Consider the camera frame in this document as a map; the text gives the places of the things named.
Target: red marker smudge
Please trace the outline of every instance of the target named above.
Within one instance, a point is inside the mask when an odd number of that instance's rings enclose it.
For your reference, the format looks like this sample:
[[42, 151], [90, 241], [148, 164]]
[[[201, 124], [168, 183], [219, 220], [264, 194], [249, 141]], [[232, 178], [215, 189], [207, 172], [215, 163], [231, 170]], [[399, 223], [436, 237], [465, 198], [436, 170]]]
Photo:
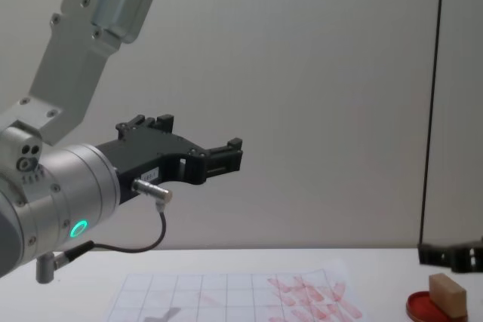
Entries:
[[297, 288], [305, 288], [305, 281], [301, 277], [294, 277], [295, 280], [295, 287]]
[[212, 299], [209, 296], [205, 296], [203, 293], [200, 293], [199, 300], [201, 302], [204, 302], [204, 303], [206, 303], [210, 306], [213, 306], [213, 307], [220, 307], [221, 306], [221, 303], [219, 303], [218, 301], [215, 301], [214, 299]]
[[307, 296], [305, 288], [293, 288], [292, 294], [298, 299], [300, 305], [310, 305], [310, 299]]
[[312, 286], [307, 287], [307, 294], [316, 302], [321, 302], [324, 300], [323, 295], [317, 292], [317, 290]]
[[297, 309], [292, 311], [292, 314], [299, 319], [300, 322], [312, 322], [312, 317]]
[[290, 287], [289, 286], [286, 286], [285, 284], [283, 284], [281, 281], [278, 281], [276, 280], [275, 278], [269, 278], [267, 279], [268, 282], [273, 285], [275, 288], [277, 288], [278, 290], [281, 290], [283, 293], [288, 293], [290, 292]]
[[281, 302], [284, 305], [292, 306], [292, 305], [296, 304], [295, 299], [293, 299], [289, 296], [284, 296], [283, 294], [279, 294], [279, 293], [275, 293], [275, 292], [273, 294], [275, 294], [278, 298], [280, 298]]
[[334, 286], [334, 291], [330, 290], [329, 288], [324, 288], [322, 290], [322, 293], [325, 294], [328, 298], [332, 299], [334, 302], [339, 302], [340, 306], [353, 318], [361, 318], [362, 312], [359, 311], [357, 307], [355, 307], [353, 304], [343, 298], [345, 292], [346, 284], [343, 282], [336, 283]]
[[331, 316], [329, 314], [325, 314], [314, 305], [310, 306], [310, 311], [312, 312], [312, 316], [314, 316], [316, 320], [324, 320], [326, 322], [331, 320]]
[[341, 312], [336, 305], [327, 305], [329, 311], [339, 318], [340, 322], [353, 322], [352, 318]]

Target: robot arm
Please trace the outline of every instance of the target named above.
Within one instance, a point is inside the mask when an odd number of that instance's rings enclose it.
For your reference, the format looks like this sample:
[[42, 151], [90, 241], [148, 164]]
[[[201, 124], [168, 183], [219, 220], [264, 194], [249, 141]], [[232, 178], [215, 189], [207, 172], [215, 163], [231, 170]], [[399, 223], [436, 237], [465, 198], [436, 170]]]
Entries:
[[54, 145], [85, 116], [106, 61], [133, 42], [152, 0], [63, 0], [29, 95], [0, 118]]
[[118, 139], [42, 154], [82, 121], [111, 54], [133, 42], [152, 0], [63, 0], [32, 88], [0, 115], [0, 277], [38, 259], [38, 281], [96, 244], [54, 258], [52, 251], [109, 218], [140, 193], [164, 221], [169, 180], [202, 184], [237, 171], [242, 141], [203, 149], [172, 134], [170, 115], [119, 124]]

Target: paper sheet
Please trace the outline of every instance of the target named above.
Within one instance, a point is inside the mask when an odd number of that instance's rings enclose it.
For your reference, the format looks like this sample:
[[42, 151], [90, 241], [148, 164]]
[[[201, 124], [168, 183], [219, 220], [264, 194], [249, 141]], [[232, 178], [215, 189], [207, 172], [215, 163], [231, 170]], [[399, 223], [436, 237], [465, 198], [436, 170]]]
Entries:
[[107, 322], [368, 322], [342, 262], [310, 273], [130, 274]]

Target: silver cylindrical joint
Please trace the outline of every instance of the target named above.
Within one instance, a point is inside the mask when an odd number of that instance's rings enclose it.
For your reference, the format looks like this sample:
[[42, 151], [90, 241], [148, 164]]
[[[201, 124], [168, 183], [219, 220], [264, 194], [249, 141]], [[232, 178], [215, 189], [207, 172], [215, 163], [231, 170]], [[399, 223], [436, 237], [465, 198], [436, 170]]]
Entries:
[[44, 156], [38, 170], [19, 185], [0, 180], [0, 212], [7, 220], [4, 224], [11, 225], [5, 232], [18, 237], [15, 245], [10, 245], [13, 237], [3, 241], [9, 245], [2, 250], [12, 250], [15, 257], [8, 265], [0, 261], [0, 277], [109, 218], [119, 200], [115, 168], [88, 145]]
[[173, 198], [172, 191], [160, 188], [141, 179], [135, 179], [133, 181], [132, 189], [134, 192], [139, 192], [140, 194], [148, 195], [156, 200], [162, 201], [163, 204], [169, 203]]

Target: gray wall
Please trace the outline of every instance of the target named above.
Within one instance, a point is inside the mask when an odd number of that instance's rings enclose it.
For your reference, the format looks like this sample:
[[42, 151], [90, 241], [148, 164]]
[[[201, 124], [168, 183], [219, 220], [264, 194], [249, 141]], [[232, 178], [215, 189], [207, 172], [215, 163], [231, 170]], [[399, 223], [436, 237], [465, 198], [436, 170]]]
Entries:
[[425, 241], [483, 235], [483, 2], [443, 0]]
[[[61, 0], [0, 0], [0, 106], [28, 90]], [[245, 140], [240, 173], [170, 184], [165, 247], [417, 241], [437, 0], [155, 0], [109, 62], [85, 122], [97, 144], [139, 113], [202, 146]], [[145, 198], [86, 238], [157, 237]]]

